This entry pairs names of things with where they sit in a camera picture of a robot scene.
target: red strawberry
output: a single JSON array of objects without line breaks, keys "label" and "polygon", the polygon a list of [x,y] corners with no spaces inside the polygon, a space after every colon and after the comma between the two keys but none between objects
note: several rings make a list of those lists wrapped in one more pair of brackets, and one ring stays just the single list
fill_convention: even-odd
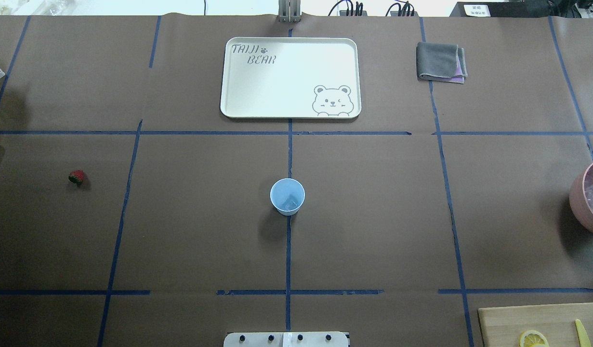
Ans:
[{"label": "red strawberry", "polygon": [[76,170],[69,173],[69,180],[80,186],[84,182],[84,171]]}]

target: bear drawing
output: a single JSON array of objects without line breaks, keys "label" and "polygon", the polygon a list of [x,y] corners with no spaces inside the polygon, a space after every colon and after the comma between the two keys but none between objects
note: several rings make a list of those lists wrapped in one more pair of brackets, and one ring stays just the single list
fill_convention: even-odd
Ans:
[{"label": "bear drawing", "polygon": [[325,86],[315,87],[314,111],[318,112],[318,116],[321,117],[348,117],[348,114],[354,109],[354,104],[350,100],[350,91],[349,86],[340,86],[337,89]]}]

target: folded cloth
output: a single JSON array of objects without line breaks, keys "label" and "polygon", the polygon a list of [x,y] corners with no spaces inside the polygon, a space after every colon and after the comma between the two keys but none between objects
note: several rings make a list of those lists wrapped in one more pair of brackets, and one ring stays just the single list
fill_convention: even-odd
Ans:
[{"label": "folded cloth", "polygon": [[463,84],[468,77],[465,52],[456,44],[418,42],[416,69],[424,80]]}]

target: lemon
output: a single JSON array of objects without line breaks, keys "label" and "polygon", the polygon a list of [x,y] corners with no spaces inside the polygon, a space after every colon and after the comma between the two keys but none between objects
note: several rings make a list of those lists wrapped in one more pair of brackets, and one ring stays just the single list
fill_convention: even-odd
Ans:
[{"label": "lemon", "polygon": [[549,347],[547,338],[536,330],[528,330],[521,334],[519,347]]}]

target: yellow knife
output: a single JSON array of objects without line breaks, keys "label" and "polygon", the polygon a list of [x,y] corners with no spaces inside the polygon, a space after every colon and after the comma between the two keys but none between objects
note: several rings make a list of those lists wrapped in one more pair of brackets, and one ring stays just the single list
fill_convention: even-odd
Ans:
[{"label": "yellow knife", "polygon": [[590,342],[590,338],[587,337],[587,331],[585,331],[585,327],[583,323],[579,319],[574,320],[574,325],[577,326],[577,335],[579,336],[579,345],[581,347],[592,347]]}]

